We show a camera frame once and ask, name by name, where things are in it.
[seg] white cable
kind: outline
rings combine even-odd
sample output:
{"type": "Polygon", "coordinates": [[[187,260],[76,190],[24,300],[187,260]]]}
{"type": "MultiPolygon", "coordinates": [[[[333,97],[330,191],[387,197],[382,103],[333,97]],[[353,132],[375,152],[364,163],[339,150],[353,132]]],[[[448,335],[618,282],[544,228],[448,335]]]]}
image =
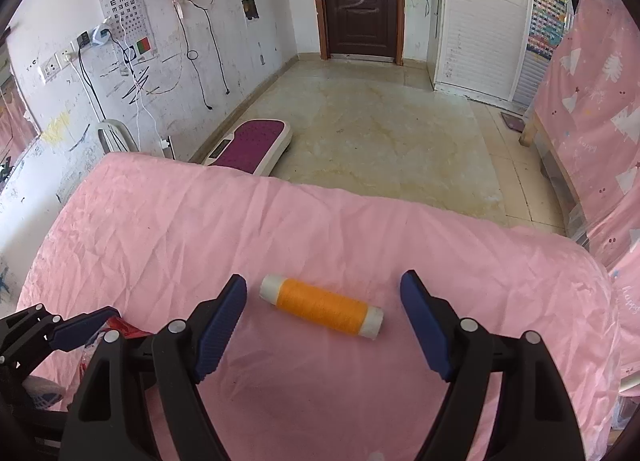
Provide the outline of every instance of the white cable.
{"type": "MultiPolygon", "coordinates": [[[[127,53],[129,51],[129,44],[127,43],[127,31],[124,28],[124,24],[122,24],[122,16],[120,16],[118,18],[118,21],[120,22],[120,27],[122,28],[122,33],[124,34],[124,45],[125,48],[127,48],[127,53]]],[[[138,80],[136,79],[136,73],[133,71],[133,66],[131,65],[131,59],[129,58],[129,69],[131,71],[131,76],[133,78],[133,83],[136,85],[136,88],[138,90],[138,92],[136,93],[136,107],[137,107],[137,114],[136,114],[136,126],[138,127],[138,148],[141,149],[140,147],[140,107],[138,106],[138,96],[140,96],[140,104],[142,105],[142,108],[146,111],[146,114],[148,114],[151,119],[154,121],[154,128],[156,130],[156,135],[158,136],[158,142],[160,142],[162,140],[162,137],[160,136],[160,133],[158,132],[158,122],[156,121],[156,119],[154,118],[154,115],[152,115],[149,110],[145,107],[145,102],[142,101],[142,92],[143,92],[143,87],[142,85],[140,85],[140,83],[138,82],[138,80]]]]}
{"type": "Polygon", "coordinates": [[[96,109],[95,109],[94,101],[91,99],[91,95],[89,95],[89,89],[86,88],[86,84],[84,83],[84,80],[82,79],[82,75],[80,74],[80,72],[78,71],[76,66],[74,66],[74,63],[71,62],[71,59],[68,59],[67,61],[68,61],[69,64],[71,64],[71,67],[74,69],[74,71],[78,75],[78,78],[80,79],[80,83],[82,84],[82,89],[84,89],[84,92],[86,93],[86,97],[89,99],[89,103],[91,104],[91,109],[94,110],[95,117],[98,118],[98,122],[101,122],[102,119],[100,118],[100,115],[98,114],[98,111],[96,111],[96,109]]]}

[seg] wooden bed leg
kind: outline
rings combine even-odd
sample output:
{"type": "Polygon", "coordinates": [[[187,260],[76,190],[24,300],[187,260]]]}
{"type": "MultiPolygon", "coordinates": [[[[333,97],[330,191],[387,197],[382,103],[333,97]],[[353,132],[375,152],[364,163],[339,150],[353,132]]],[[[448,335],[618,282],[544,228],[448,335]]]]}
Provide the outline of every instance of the wooden bed leg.
{"type": "Polygon", "coordinates": [[[524,127],[524,131],[520,135],[520,144],[524,147],[530,147],[533,143],[533,138],[536,137],[538,133],[538,127],[536,126],[535,120],[531,118],[527,125],[524,127]]]}

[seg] tile floor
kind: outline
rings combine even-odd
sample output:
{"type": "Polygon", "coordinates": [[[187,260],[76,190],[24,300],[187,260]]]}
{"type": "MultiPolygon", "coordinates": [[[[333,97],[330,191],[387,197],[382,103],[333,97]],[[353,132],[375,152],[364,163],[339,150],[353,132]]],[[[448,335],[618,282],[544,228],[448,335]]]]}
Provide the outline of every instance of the tile floor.
{"type": "Polygon", "coordinates": [[[498,176],[508,226],[533,226],[564,235],[558,197],[551,182],[540,172],[536,148],[520,145],[520,133],[505,125],[499,109],[479,102],[469,104],[498,176]]]}
{"type": "Polygon", "coordinates": [[[292,143],[273,170],[283,180],[564,234],[536,149],[519,144],[498,109],[434,92],[422,70],[298,62],[238,124],[251,118],[291,124],[292,143]]]}

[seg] silver screw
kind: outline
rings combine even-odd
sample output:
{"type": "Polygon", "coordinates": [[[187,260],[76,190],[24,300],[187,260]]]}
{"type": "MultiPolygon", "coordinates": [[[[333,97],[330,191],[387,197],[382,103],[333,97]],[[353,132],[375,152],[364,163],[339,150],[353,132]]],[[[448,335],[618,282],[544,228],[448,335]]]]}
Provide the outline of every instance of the silver screw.
{"type": "Polygon", "coordinates": [[[463,318],[460,321],[460,327],[466,332],[473,333],[474,331],[478,331],[478,322],[472,318],[463,318]]]}
{"type": "Polygon", "coordinates": [[[168,329],[171,333],[182,333],[187,329],[187,323],[184,320],[174,320],[169,323],[168,329]]]}
{"type": "Polygon", "coordinates": [[[542,337],[535,331],[527,331],[524,333],[524,338],[526,338],[530,344],[539,344],[542,340],[542,337]]]}
{"type": "Polygon", "coordinates": [[[114,329],[112,329],[111,331],[108,331],[107,333],[104,334],[104,341],[108,342],[110,344],[116,342],[116,340],[118,338],[120,338],[120,333],[118,333],[114,329]]]}

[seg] white spool end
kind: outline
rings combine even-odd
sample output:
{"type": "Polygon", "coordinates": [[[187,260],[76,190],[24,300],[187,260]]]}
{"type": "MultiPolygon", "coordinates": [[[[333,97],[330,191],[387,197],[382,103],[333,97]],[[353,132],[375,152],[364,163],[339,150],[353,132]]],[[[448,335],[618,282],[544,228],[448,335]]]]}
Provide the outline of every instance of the white spool end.
{"type": "Polygon", "coordinates": [[[284,277],[279,275],[267,275],[260,286],[260,298],[276,305],[278,295],[280,294],[280,287],[285,280],[284,277]]]}
{"type": "Polygon", "coordinates": [[[385,316],[385,312],[380,308],[375,306],[369,306],[367,310],[367,316],[364,317],[364,322],[362,326],[360,326],[360,331],[358,331],[358,335],[364,336],[366,338],[371,338],[372,340],[378,336],[380,332],[380,327],[382,326],[382,319],[385,316]]]}

